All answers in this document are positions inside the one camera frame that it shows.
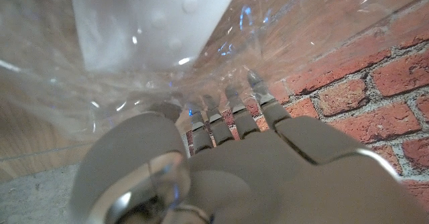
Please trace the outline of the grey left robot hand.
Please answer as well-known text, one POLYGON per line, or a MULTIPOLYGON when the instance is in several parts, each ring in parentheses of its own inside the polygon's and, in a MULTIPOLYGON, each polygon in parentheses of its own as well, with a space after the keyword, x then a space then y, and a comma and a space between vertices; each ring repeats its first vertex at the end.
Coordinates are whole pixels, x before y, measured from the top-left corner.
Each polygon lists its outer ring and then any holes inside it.
POLYGON ((330 125, 292 117, 247 74, 269 126, 261 131, 227 87, 239 138, 205 96, 188 156, 180 109, 155 103, 108 131, 83 158, 73 223, 427 223, 427 212, 381 156, 330 125))

